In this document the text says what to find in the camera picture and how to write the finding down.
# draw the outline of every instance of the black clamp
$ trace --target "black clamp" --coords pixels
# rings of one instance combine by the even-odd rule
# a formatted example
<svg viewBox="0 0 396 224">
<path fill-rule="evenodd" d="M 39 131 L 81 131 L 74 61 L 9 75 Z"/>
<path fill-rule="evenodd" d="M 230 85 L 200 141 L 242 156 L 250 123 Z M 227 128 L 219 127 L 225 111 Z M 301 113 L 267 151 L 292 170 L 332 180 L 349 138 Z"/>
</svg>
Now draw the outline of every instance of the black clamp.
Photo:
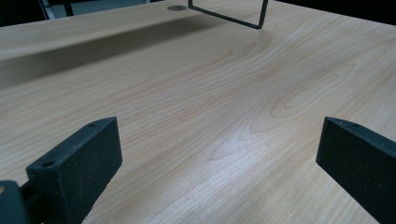
<svg viewBox="0 0 396 224">
<path fill-rule="evenodd" d="M 0 223 L 81 223 L 121 163 L 117 119 L 92 122 L 30 164 L 21 188 L 0 181 Z"/>
<path fill-rule="evenodd" d="M 357 123 L 326 118 L 317 163 L 380 223 L 396 223 L 396 143 Z"/>
</svg>

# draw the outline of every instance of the black metal frame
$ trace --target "black metal frame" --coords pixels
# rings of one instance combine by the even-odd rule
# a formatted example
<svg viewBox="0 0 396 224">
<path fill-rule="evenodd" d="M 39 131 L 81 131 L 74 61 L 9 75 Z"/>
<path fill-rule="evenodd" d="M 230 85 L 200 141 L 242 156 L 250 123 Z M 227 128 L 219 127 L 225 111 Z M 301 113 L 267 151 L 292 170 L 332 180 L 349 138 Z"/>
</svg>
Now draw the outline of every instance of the black metal frame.
<svg viewBox="0 0 396 224">
<path fill-rule="evenodd" d="M 253 24 L 253 23 L 250 23 L 250 22 L 241 21 L 241 20 L 238 20 L 238 19 L 235 19 L 235 18 L 232 18 L 232 17 L 224 16 L 224 15 L 221 15 L 219 13 L 203 9 L 201 7 L 196 7 L 193 4 L 192 0 L 189 0 L 189 8 L 192 9 L 192 10 L 200 11 L 202 13 L 205 13 L 205 14 L 217 17 L 217 18 L 221 18 L 221 19 L 224 19 L 226 21 L 232 21 L 232 22 L 235 22 L 235 23 L 238 23 L 238 24 L 241 24 L 241 25 L 245 25 L 245 26 L 248 26 L 250 28 L 257 29 L 257 30 L 260 30 L 262 28 L 262 26 L 264 25 L 265 12 L 267 10 L 267 5 L 268 5 L 268 0 L 263 0 L 262 1 L 262 12 L 260 13 L 259 24 L 256 25 L 256 24 Z"/>
<path fill-rule="evenodd" d="M 207 15 L 217 17 L 217 18 L 221 18 L 226 21 L 232 21 L 232 22 L 235 22 L 235 23 L 238 23 L 241 25 L 245 25 L 247 27 L 257 29 L 257 30 L 260 30 L 262 28 L 262 26 L 264 25 L 265 12 L 267 10 L 267 6 L 268 6 L 268 0 L 262 0 L 262 11 L 260 13 L 260 20 L 259 20 L 259 24 L 256 25 L 256 24 L 253 24 L 250 22 L 241 21 L 241 20 L 238 20 L 238 19 L 235 19 L 232 17 L 224 16 L 219 13 L 203 9 L 201 7 L 196 7 L 193 4 L 192 0 L 189 0 L 189 8 L 192 10 L 199 11 L 199 12 L 205 13 Z M 72 5 L 71 5 L 71 0 L 64 0 L 64 10 L 66 11 L 66 14 L 68 17 L 74 15 Z"/>
</svg>

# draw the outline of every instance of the table surface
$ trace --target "table surface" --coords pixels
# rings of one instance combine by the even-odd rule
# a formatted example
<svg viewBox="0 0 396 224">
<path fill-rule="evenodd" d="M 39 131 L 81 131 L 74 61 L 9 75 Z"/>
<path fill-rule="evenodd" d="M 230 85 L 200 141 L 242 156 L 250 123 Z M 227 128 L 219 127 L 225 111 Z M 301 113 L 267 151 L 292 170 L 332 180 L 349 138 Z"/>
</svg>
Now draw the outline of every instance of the table surface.
<svg viewBox="0 0 396 224">
<path fill-rule="evenodd" d="M 253 18 L 237 2 L 208 5 Z M 326 116 L 396 139 L 395 27 L 270 1 L 257 31 L 173 5 L 0 29 L 0 179 L 115 116 L 123 165 L 84 223 L 375 223 L 315 158 Z"/>
</svg>

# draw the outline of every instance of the black metal bar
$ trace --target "black metal bar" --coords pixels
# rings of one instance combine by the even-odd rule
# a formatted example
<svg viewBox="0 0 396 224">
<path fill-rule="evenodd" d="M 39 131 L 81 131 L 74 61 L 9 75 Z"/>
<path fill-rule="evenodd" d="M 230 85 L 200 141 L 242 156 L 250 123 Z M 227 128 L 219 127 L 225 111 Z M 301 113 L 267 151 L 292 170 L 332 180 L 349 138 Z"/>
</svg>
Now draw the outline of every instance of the black metal bar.
<svg viewBox="0 0 396 224">
<path fill-rule="evenodd" d="M 395 223 L 395 142 L 359 124 L 326 118 L 317 163 L 377 221 Z"/>
<path fill-rule="evenodd" d="M 241 25 L 245 25 L 247 27 L 254 28 L 254 29 L 257 29 L 257 30 L 260 30 L 262 28 L 262 26 L 264 25 L 265 12 L 266 12 L 266 9 L 267 9 L 267 5 L 268 5 L 268 0 L 263 0 L 262 1 L 262 11 L 261 11 L 261 14 L 260 14 L 259 24 L 256 25 L 256 24 L 253 24 L 253 23 L 250 23 L 250 22 L 241 21 L 241 20 L 238 20 L 238 19 L 235 19 L 235 18 L 232 18 L 232 17 L 224 16 L 224 15 L 221 15 L 219 13 L 203 9 L 201 7 L 196 7 L 193 4 L 192 0 L 189 0 L 189 8 L 192 9 L 192 10 L 196 10 L 196 11 L 208 14 L 210 16 L 221 18 L 221 19 L 224 19 L 226 21 L 232 21 L 232 22 L 235 22 L 235 23 L 238 23 L 238 24 L 241 24 Z"/>
<path fill-rule="evenodd" d="M 74 16 L 71 0 L 64 0 L 64 10 L 68 17 Z"/>
</svg>

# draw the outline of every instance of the wood grain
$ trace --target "wood grain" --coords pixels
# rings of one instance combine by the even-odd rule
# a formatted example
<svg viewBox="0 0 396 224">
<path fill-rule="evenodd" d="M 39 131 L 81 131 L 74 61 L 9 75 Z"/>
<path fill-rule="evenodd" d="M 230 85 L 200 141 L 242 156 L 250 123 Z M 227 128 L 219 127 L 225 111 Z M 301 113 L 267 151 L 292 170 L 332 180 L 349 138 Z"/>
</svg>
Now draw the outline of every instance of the wood grain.
<svg viewBox="0 0 396 224">
<path fill-rule="evenodd" d="M 117 116 L 124 162 L 84 223 L 375 223 L 315 157 L 325 116 L 396 139 L 395 28 L 273 1 L 260 31 L 166 9 L 186 4 L 1 28 L 0 179 Z"/>
</svg>

